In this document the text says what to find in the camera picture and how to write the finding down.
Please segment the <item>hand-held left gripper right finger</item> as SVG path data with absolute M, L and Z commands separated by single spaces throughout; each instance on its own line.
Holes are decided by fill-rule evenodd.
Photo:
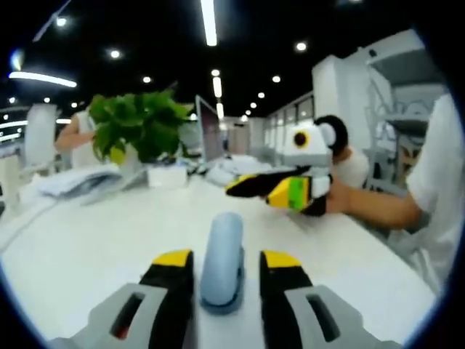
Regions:
M 262 250 L 259 292 L 266 348 L 399 348 L 363 327 L 361 313 L 326 286 L 315 286 L 301 263 Z

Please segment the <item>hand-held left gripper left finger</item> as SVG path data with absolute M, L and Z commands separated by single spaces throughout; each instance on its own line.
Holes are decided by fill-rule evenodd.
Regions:
M 161 254 L 139 283 L 96 305 L 72 341 L 77 348 L 182 348 L 193 314 L 193 267 L 190 249 Z

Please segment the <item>person's right hand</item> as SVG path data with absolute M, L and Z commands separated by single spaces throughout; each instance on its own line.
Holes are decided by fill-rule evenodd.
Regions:
M 358 188 L 348 186 L 337 176 L 333 176 L 326 196 L 326 212 L 328 214 L 352 214 L 353 200 L 358 191 Z

